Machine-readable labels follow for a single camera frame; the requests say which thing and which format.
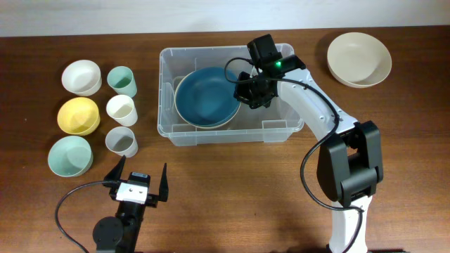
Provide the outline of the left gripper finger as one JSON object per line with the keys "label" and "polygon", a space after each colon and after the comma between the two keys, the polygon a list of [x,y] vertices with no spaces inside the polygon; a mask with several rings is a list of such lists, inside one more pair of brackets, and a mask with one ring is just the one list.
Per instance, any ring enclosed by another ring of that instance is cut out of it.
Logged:
{"label": "left gripper finger", "polygon": [[169,186],[168,186],[168,180],[167,180],[167,164],[164,164],[163,170],[162,170],[162,176],[160,179],[160,186],[158,190],[158,200],[160,202],[166,202],[168,201],[169,197]]}
{"label": "left gripper finger", "polygon": [[106,174],[103,179],[103,186],[115,187],[117,185],[117,182],[120,181],[126,158],[127,157],[123,155],[120,161]]}

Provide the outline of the beige bowl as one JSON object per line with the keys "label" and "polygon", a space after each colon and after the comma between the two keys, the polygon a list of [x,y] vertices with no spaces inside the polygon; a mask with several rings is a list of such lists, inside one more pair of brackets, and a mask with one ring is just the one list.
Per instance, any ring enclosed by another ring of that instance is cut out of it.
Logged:
{"label": "beige bowl", "polygon": [[383,82],[389,76],[392,57],[387,47],[375,37],[348,32],[330,43],[327,65],[341,84],[365,89]]}

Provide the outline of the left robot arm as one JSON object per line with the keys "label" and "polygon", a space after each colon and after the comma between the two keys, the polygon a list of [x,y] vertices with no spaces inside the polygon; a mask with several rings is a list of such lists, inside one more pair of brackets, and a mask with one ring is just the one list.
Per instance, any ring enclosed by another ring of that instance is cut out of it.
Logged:
{"label": "left robot arm", "polygon": [[97,252],[134,252],[146,208],[168,201],[167,167],[162,169],[158,194],[150,194],[149,175],[131,172],[128,179],[121,179],[126,158],[123,156],[104,177],[103,185],[119,205],[114,216],[101,219],[93,229]]}

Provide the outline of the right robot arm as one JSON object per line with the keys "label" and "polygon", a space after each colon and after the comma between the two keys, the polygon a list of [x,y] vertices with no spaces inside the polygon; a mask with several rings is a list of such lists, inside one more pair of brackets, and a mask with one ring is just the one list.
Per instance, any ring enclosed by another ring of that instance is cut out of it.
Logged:
{"label": "right robot arm", "polygon": [[367,252],[368,206],[383,180],[380,131],[372,122],[359,122],[341,110],[313,80],[306,65],[296,56],[284,57],[270,34],[247,44],[247,62],[255,74],[241,72],[234,97],[250,108],[269,107],[275,97],[286,102],[315,135],[317,142],[304,156],[300,180],[307,185],[305,169],[314,151],[319,153],[316,175],[330,200],[318,205],[332,212],[329,252]]}

